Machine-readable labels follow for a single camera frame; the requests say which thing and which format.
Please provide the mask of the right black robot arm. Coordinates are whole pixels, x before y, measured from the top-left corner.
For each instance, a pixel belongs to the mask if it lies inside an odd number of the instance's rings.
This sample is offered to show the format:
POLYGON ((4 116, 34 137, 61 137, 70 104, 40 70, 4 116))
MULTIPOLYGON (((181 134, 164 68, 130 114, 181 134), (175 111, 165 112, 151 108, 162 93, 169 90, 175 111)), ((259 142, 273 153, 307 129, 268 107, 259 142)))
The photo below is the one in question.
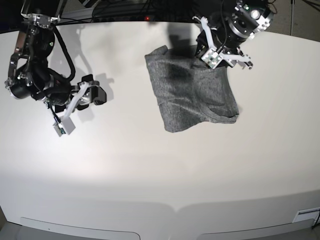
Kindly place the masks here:
POLYGON ((10 56, 5 88, 19 100, 31 97, 43 102, 51 111, 56 126, 61 125, 74 110, 85 110, 107 102, 107 93, 91 74, 75 85, 76 68, 60 34, 64 0, 2 0, 0 31, 17 30, 14 52, 10 56), (69 76, 49 67, 48 56, 59 43, 69 76))

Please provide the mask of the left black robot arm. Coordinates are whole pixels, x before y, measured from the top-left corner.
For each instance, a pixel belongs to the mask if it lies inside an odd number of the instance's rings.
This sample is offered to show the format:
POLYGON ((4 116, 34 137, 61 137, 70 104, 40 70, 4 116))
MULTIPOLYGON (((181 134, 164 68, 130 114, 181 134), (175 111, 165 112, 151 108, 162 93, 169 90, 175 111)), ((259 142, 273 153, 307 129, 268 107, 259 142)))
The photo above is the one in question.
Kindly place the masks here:
POLYGON ((242 52, 241 44, 269 28, 274 14, 267 0, 222 0, 210 16, 192 17, 202 28, 195 56, 210 69, 236 64, 252 69, 251 57, 242 52))

